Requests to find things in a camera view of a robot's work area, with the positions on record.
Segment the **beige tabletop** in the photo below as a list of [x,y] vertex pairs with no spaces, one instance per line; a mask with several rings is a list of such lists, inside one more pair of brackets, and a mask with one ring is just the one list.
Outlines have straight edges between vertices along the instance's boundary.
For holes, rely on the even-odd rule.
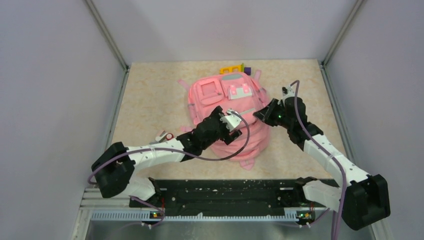
[[[238,60],[133,63],[122,99],[113,142],[125,146],[144,146],[161,130],[182,134],[181,126],[193,126],[187,109],[187,92],[177,84],[184,79],[196,80],[216,75],[220,68],[239,65],[260,69],[259,82],[271,98],[282,97],[281,87],[300,80],[299,97],[306,104],[308,120],[320,127],[342,153],[345,152],[334,113],[324,85],[318,61]],[[271,129],[269,146],[255,158],[251,170],[238,162],[193,159],[165,163],[140,171],[140,177],[155,179],[296,179],[299,177],[330,178],[312,157],[293,144],[282,127]],[[216,158],[210,149],[202,156]]]

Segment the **table surface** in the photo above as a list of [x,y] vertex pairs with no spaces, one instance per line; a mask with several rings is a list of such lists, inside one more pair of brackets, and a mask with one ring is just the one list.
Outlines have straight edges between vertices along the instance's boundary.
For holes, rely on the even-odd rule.
[[[187,92],[178,83],[216,75],[219,69],[239,65],[262,70],[260,84],[271,98],[282,97],[281,87],[300,80],[299,97],[306,104],[308,120],[321,128],[332,144],[345,153],[326,87],[316,59],[184,61],[133,63],[120,106],[112,142],[144,146],[159,131],[175,136],[181,126],[193,126],[187,109]],[[155,179],[296,179],[331,176],[312,157],[294,145],[282,127],[271,129],[269,146],[255,158],[251,170],[238,162],[193,159],[155,165],[138,172]],[[210,149],[202,156],[216,158]]]

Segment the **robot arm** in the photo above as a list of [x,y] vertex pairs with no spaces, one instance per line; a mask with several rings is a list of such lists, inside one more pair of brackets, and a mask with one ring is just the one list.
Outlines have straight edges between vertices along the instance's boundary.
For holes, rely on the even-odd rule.
[[235,130],[241,119],[232,110],[227,113],[224,115],[223,109],[217,106],[195,129],[169,141],[128,147],[122,142],[112,144],[91,166],[102,197],[125,194],[145,201],[159,193],[152,179],[140,178],[133,173],[158,164],[193,159],[193,156],[185,153],[199,156],[218,140],[230,144],[242,134],[240,130]]
[[[344,197],[342,218],[346,224],[358,230],[390,215],[389,192],[386,180],[381,175],[372,176],[353,164],[338,151],[324,135],[323,131],[308,122],[306,106],[297,98],[300,120],[312,138],[325,148],[330,156],[316,145],[303,131],[295,110],[295,93],[291,86],[282,88],[281,100],[272,99],[263,109],[253,113],[269,126],[282,126],[287,129],[290,140],[305,153],[312,156],[332,175],[339,186],[343,184],[342,172],[332,160],[335,157],[341,164],[347,189]],[[300,201],[320,203],[334,211],[339,210],[341,189],[322,183],[313,177],[299,178],[295,191]]]

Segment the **cable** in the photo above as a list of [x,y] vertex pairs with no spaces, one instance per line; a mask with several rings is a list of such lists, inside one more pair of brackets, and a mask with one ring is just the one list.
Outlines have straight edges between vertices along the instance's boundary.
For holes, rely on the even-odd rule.
[[[150,208],[156,209],[157,211],[159,211],[159,212],[162,214],[162,217],[160,218],[160,221],[158,221],[157,223],[155,223],[155,224],[151,225],[151,227],[150,227],[150,228],[154,228],[154,227],[158,226],[159,224],[161,224],[161,223],[163,222],[163,220],[165,219],[165,212],[164,212],[163,210],[161,210],[160,208],[158,208],[158,207],[156,207],[156,206],[153,206],[152,204],[150,204],[150,203],[148,203],[148,202],[146,202],[146,201],[141,200],[140,198],[138,198],[138,197],[136,197],[136,196],[130,196],[130,197],[131,197],[131,199],[132,199],[132,200],[135,200],[135,201],[137,201],[137,202],[139,202],[139,203],[141,203],[141,204],[144,204],[144,205],[146,205],[147,207],[150,207]],[[119,232],[119,231],[121,231],[122,229],[127,228],[127,227],[129,227],[129,226],[132,226],[132,225],[141,225],[141,226],[144,226],[144,222],[138,222],[138,221],[136,221],[136,222],[130,222],[130,223],[128,223],[128,224],[125,224],[125,225],[121,226],[120,228],[116,229],[115,231],[113,231],[111,234],[109,234],[109,236],[108,236],[108,237],[106,237],[104,240],[108,240],[108,239],[109,239],[109,238],[111,238],[113,235],[115,235],[117,232]]]
[[[321,149],[325,154],[327,154],[328,156],[331,156],[332,154],[327,149],[325,149],[323,146],[321,146],[321,144],[319,142],[317,142],[311,136],[311,134],[308,132],[308,130],[306,129],[305,125],[303,124],[303,122],[301,120],[301,116],[299,115],[299,110],[298,110],[298,92],[299,92],[300,81],[299,80],[296,80],[296,81],[292,82],[290,84],[290,86],[293,86],[295,84],[296,84],[296,90],[294,91],[294,111],[296,112],[297,121],[299,122],[300,126],[302,127],[304,133],[308,136],[308,138],[314,144],[316,144],[318,146],[318,148]],[[339,236],[339,231],[340,231],[340,221],[342,220],[342,211],[343,211],[343,204],[345,202],[345,195],[346,195],[347,183],[346,183],[346,173],[345,173],[345,170],[343,169],[343,166],[340,164],[340,162],[334,156],[331,159],[335,162],[335,164],[340,169],[341,177],[342,177],[340,204],[338,206],[338,213],[337,213],[337,219],[336,219],[336,221],[333,218],[333,223],[332,224],[334,224],[334,233],[333,232],[331,233],[331,239],[336,240],[338,238],[338,236]]]
[[[236,156],[237,154],[241,153],[245,149],[245,147],[249,143],[249,139],[250,139],[250,136],[251,136],[251,131],[250,131],[248,122],[240,114],[238,114],[237,112],[232,111],[231,113],[234,114],[236,117],[240,118],[243,121],[244,125],[246,125],[247,137],[246,137],[246,141],[244,142],[244,145],[239,150],[237,150],[235,153],[233,153],[233,154],[231,154],[229,156],[226,156],[226,157],[223,157],[223,158],[207,158],[207,157],[197,156],[197,155],[194,155],[192,153],[189,153],[189,152],[186,152],[186,151],[183,151],[183,150],[178,150],[178,149],[173,149],[173,148],[167,148],[167,147],[155,147],[154,150],[155,151],[176,152],[176,153],[185,154],[187,156],[190,156],[190,157],[193,157],[193,158],[197,158],[197,159],[200,159],[200,160],[206,160],[206,161],[223,161],[223,160],[230,159],[230,158]],[[117,155],[115,157],[112,157],[110,160],[106,161],[105,163],[103,163],[102,165],[100,165],[98,168],[96,168],[90,174],[90,176],[88,176],[87,182],[89,184],[95,185],[96,182],[93,182],[92,181],[92,178],[94,177],[94,175],[96,175],[100,170],[102,170],[104,167],[106,167],[110,163],[113,163],[114,161],[116,161],[116,160],[118,160],[118,159],[120,159],[122,157],[131,155],[131,154],[142,153],[142,152],[149,152],[151,150],[152,149],[150,149],[150,148],[142,148],[142,149],[137,149],[137,150],[133,150],[133,151],[127,151],[127,152],[124,152],[122,154],[119,154],[119,155]]]
[[304,226],[309,226],[312,227],[313,225],[315,225],[317,222],[319,222],[324,215],[326,215],[328,212],[330,211],[330,208],[327,208],[323,213],[321,213],[316,219],[315,221],[311,222],[309,225],[299,225],[299,224],[286,224],[286,223],[280,223],[280,222],[274,222],[277,225],[280,226],[284,226],[284,227],[291,227],[291,228],[303,228]]

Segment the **gray floor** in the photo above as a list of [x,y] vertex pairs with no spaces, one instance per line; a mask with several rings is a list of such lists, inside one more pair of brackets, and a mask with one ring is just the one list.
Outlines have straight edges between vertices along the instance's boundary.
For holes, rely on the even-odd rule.
[[[164,222],[149,230],[127,221],[92,221],[86,240],[327,240],[331,214],[308,228],[292,228],[272,222]],[[373,240],[370,228],[353,231],[342,225],[339,240]]]

